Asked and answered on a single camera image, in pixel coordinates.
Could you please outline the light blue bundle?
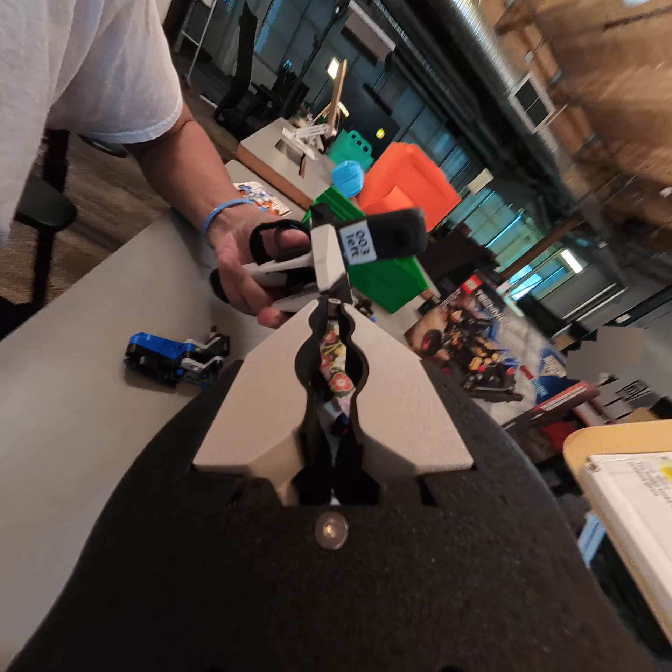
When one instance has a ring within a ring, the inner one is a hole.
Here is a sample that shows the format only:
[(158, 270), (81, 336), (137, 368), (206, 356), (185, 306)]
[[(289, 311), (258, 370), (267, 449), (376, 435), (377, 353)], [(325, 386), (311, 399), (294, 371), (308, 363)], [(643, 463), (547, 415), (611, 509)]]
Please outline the light blue bundle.
[(333, 187), (346, 199), (358, 196), (364, 188), (365, 173), (358, 161), (347, 160), (337, 164), (332, 172)]

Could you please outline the orange storage bin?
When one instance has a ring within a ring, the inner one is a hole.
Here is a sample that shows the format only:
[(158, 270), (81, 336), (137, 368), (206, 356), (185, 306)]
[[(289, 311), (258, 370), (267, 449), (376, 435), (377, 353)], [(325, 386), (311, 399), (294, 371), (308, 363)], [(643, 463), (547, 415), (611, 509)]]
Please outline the orange storage bin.
[(418, 208), (431, 232), (460, 204), (461, 197), (445, 174), (413, 144), (392, 142), (364, 177), (357, 196), (365, 214)]

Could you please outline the background document stand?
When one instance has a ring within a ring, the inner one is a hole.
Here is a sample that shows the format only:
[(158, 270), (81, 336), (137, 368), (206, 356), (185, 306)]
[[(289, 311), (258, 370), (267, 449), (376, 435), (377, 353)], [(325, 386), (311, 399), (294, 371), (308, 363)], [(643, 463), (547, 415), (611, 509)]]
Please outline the background document stand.
[(347, 59), (337, 62), (336, 71), (330, 74), (333, 84), (332, 97), (315, 120), (294, 130), (284, 128), (281, 131), (276, 148), (285, 149), (288, 157), (296, 160), (300, 177), (305, 177), (308, 161), (318, 161), (324, 154), (324, 145), (329, 144), (337, 136), (340, 119), (349, 115), (347, 107), (341, 101), (348, 66)]

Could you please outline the green storage bin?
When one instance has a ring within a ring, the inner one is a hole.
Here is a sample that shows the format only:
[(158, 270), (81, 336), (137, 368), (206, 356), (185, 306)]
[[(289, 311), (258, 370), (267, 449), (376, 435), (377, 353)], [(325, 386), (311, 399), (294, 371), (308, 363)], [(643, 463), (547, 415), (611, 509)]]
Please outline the green storage bin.
[[(337, 222), (364, 217), (364, 212), (334, 186), (325, 189), (313, 202), (313, 206), (319, 204), (327, 204)], [(390, 314), (429, 288), (415, 256), (357, 265), (348, 269), (348, 275), (353, 288)]]

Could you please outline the printed instruction sheet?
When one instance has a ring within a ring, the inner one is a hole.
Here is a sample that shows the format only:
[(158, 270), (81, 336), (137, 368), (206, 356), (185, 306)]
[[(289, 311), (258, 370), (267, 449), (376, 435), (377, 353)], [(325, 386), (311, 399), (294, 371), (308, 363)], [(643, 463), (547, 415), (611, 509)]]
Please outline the printed instruction sheet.
[(584, 470), (628, 559), (671, 612), (671, 453), (593, 454)]

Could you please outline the teal carrying case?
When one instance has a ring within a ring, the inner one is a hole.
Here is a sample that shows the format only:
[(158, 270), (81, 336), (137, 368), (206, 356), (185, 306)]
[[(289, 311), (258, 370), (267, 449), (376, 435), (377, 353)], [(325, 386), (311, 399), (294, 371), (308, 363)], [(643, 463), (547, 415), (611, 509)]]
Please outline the teal carrying case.
[(327, 156), (335, 165), (354, 161), (364, 172), (374, 163), (371, 144), (357, 130), (341, 130), (327, 151)]

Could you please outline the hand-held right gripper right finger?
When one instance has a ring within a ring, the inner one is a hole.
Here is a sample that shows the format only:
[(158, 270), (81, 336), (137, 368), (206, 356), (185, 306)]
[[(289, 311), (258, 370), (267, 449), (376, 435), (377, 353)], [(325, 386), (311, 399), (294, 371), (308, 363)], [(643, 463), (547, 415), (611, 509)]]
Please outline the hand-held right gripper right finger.
[(392, 485), (471, 469), (474, 458), (421, 359), (350, 304), (339, 317), (352, 395), (337, 500), (378, 501)]

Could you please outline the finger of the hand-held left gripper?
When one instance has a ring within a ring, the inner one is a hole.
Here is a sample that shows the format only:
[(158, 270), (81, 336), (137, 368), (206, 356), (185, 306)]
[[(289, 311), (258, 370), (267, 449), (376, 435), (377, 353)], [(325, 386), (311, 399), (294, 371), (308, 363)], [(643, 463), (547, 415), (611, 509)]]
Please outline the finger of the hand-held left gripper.
[(313, 229), (316, 286), (320, 295), (351, 304), (351, 287), (339, 240), (331, 224), (322, 224)]

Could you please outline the floral patterned paper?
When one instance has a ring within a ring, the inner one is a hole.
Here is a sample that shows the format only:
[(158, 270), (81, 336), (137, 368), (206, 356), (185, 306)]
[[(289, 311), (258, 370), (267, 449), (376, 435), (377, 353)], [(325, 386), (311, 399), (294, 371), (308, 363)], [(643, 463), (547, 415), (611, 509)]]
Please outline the floral patterned paper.
[(340, 325), (336, 318), (327, 319), (318, 348), (321, 356), (320, 372), (333, 395), (336, 407), (348, 419), (356, 387), (346, 372), (347, 348), (341, 338)]

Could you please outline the grey background table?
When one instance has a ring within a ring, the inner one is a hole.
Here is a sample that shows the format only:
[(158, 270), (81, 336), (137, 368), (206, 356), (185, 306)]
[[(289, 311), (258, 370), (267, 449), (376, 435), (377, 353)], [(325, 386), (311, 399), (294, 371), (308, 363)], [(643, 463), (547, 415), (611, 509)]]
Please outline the grey background table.
[(291, 146), (283, 130), (284, 119), (266, 125), (238, 144), (235, 159), (267, 185), (303, 210), (332, 186), (332, 160), (320, 153), (315, 159)]

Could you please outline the person's left forearm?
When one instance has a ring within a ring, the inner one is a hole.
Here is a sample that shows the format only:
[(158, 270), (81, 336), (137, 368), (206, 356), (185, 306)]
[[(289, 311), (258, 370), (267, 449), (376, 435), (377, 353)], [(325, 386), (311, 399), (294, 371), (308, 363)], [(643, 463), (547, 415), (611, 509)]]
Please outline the person's left forearm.
[(242, 198), (222, 158), (189, 107), (162, 135), (127, 143), (156, 193), (202, 233), (207, 215), (219, 204)]

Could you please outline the blue wristband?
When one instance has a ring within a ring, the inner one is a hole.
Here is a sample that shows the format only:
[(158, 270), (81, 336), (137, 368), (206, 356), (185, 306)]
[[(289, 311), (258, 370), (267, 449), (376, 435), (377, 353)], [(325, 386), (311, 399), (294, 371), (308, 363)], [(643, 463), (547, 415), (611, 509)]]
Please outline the blue wristband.
[(203, 227), (202, 227), (202, 236), (204, 239), (207, 238), (208, 232), (210, 230), (211, 225), (214, 223), (214, 220), (222, 214), (225, 210), (238, 207), (238, 206), (255, 206), (255, 204), (246, 198), (236, 198), (236, 199), (230, 199), (228, 201), (225, 201), (218, 206), (216, 206), (214, 209), (210, 211), (210, 213), (207, 215), (206, 220), (204, 221)]

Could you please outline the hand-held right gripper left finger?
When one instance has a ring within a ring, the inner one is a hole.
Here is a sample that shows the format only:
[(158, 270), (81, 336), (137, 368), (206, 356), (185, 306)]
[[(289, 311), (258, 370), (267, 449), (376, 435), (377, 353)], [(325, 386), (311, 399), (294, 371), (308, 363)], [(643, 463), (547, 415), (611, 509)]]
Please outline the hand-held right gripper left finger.
[(319, 373), (318, 300), (310, 301), (245, 358), (193, 460), (203, 473), (269, 481), (283, 505), (307, 463), (301, 431)]

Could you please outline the lego sticker sheet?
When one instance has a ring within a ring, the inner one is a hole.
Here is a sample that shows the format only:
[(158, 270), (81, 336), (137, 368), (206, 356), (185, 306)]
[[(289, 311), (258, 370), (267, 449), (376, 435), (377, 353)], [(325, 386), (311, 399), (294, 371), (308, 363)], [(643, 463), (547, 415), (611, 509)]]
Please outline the lego sticker sheet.
[(264, 212), (279, 217), (286, 217), (292, 213), (292, 209), (289, 206), (277, 196), (274, 196), (258, 181), (234, 182), (233, 186), (244, 200), (254, 204)]

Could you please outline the lego set box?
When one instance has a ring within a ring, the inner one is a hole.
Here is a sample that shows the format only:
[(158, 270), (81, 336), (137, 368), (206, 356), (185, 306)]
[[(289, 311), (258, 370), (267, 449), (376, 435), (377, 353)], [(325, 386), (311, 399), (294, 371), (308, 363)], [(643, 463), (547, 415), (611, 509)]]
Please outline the lego set box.
[(509, 432), (555, 422), (598, 396), (593, 383), (568, 377), (564, 356), (479, 272), (406, 339)]

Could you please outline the person's left hand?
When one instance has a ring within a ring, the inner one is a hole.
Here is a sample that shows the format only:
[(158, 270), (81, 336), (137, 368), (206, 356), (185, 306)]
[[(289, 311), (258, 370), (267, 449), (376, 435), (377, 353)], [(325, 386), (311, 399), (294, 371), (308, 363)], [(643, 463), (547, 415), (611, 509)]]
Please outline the person's left hand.
[(253, 262), (249, 248), (252, 231), (261, 224), (279, 220), (253, 205), (233, 206), (214, 218), (207, 234), (229, 304), (242, 313), (256, 316), (261, 326), (270, 329), (280, 327), (289, 315), (272, 307), (279, 294), (262, 288), (245, 266)]

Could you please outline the flame-printed lego vehicle assembly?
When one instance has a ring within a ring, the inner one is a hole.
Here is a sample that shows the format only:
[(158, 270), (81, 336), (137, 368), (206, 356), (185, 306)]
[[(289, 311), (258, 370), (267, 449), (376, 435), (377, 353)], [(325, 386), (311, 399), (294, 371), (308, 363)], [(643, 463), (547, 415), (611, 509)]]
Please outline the flame-printed lego vehicle assembly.
[(205, 342), (194, 339), (174, 341), (138, 332), (128, 342), (124, 364), (171, 389), (188, 382), (206, 390), (220, 378), (230, 353), (229, 336), (215, 328)]

